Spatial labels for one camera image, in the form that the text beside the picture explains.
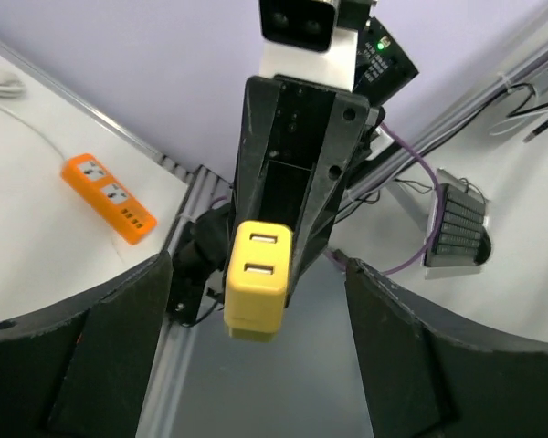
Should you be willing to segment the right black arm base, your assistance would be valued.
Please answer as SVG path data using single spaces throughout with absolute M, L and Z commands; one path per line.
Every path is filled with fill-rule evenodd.
M 225 268 L 232 237 L 231 202 L 211 207 L 198 218 L 186 222 L 173 255 L 173 275 L 167 302 L 170 319 L 192 328 L 211 312 L 198 311 L 206 283 L 216 271 Z

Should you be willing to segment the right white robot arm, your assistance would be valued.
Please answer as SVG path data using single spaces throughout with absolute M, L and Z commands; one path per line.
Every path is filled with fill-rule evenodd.
M 384 104 L 416 66 L 368 1 L 262 1 L 265 39 L 245 85 L 225 300 L 287 304 L 326 248 Z

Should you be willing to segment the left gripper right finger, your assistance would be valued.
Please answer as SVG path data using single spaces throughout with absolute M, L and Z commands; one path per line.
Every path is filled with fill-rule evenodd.
M 548 437 L 548 343 L 481 325 L 352 259 L 345 292 L 376 437 Z

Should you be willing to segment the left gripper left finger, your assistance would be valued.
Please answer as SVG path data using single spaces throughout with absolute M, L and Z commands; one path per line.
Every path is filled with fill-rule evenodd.
M 0 322 L 0 437 L 133 437 L 173 273 L 166 252 Z

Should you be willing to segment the yellow two-tone charger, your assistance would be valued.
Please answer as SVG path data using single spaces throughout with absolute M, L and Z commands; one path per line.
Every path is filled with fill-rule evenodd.
M 269 342 L 277 335 L 289 291 L 291 247 L 292 232 L 283 224 L 238 226 L 225 283 L 230 338 Z

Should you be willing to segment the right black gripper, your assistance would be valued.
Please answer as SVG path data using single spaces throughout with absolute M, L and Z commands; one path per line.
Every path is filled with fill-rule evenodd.
M 245 258 L 238 228 L 258 218 L 269 164 L 316 163 L 293 237 L 291 299 L 311 235 L 357 149 L 383 120 L 384 108 L 359 93 L 280 75 L 249 78 L 232 198 L 230 269 Z

